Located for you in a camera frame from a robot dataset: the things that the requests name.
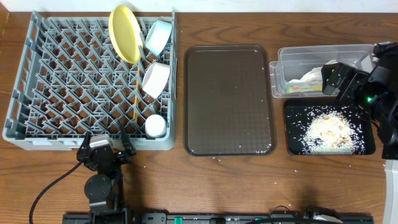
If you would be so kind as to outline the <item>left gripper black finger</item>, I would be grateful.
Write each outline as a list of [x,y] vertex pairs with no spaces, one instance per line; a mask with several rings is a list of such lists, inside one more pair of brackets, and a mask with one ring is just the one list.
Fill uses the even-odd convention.
[[121,142],[124,147],[124,152],[129,157],[136,155],[136,148],[132,145],[130,138],[128,137],[124,126],[122,124],[119,125],[119,130],[121,132]]
[[91,154],[90,139],[91,139],[91,133],[86,132],[83,142],[76,154],[77,161],[85,162],[89,158]]

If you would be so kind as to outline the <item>white tissue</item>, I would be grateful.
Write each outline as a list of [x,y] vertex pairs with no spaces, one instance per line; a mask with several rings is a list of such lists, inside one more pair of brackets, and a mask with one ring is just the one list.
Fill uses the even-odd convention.
[[320,84],[322,82],[322,70],[323,66],[315,67],[307,72],[300,79],[292,79],[288,83],[298,83],[298,84]]

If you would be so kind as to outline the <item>green yellow snack wrapper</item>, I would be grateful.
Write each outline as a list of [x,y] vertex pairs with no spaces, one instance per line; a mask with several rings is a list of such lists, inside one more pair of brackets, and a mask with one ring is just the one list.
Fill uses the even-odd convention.
[[321,91],[321,85],[313,85],[313,86],[288,86],[286,88],[286,93],[305,93],[305,92],[314,92],[314,91]]

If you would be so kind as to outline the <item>white paper cup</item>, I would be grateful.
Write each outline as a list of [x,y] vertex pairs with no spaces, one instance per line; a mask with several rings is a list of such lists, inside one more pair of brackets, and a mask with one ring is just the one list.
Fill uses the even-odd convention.
[[162,138],[167,132],[166,120],[157,114],[150,115],[144,126],[148,138]]

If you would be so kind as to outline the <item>pink bowl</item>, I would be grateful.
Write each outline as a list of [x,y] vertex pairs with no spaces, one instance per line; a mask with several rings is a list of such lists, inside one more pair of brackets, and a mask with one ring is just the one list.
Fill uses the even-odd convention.
[[142,81],[142,89],[153,99],[159,97],[170,75],[170,66],[154,62],[147,69]]

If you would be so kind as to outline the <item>yellow round plate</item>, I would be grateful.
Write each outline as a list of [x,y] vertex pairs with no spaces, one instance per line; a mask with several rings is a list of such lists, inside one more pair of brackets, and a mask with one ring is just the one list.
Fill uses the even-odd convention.
[[109,16],[109,37],[117,55],[124,61],[136,63],[141,59],[139,47],[143,46],[141,28],[132,11],[118,6]]

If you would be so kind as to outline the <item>light blue bowl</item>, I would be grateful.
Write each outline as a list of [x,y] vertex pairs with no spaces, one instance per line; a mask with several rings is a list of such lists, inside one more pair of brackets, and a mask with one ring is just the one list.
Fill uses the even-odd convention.
[[169,22],[157,20],[150,28],[145,46],[155,56],[158,56],[164,49],[172,32],[172,25]]

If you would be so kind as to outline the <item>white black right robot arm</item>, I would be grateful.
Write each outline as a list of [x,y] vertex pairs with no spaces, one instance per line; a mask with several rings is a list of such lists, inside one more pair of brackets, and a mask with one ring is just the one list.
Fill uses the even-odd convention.
[[331,95],[338,89],[339,101],[359,107],[377,124],[386,160],[383,222],[397,223],[397,43],[374,44],[372,56],[377,61],[371,72],[340,62],[322,66],[322,92]]

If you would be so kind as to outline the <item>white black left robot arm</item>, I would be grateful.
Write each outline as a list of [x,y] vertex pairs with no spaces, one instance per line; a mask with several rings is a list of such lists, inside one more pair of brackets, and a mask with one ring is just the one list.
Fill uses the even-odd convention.
[[89,200],[89,223],[134,223],[132,210],[125,205],[123,172],[121,166],[131,162],[136,155],[123,125],[119,125],[123,149],[113,151],[108,134],[92,136],[86,133],[76,154],[78,162],[96,172],[85,184],[85,195]]

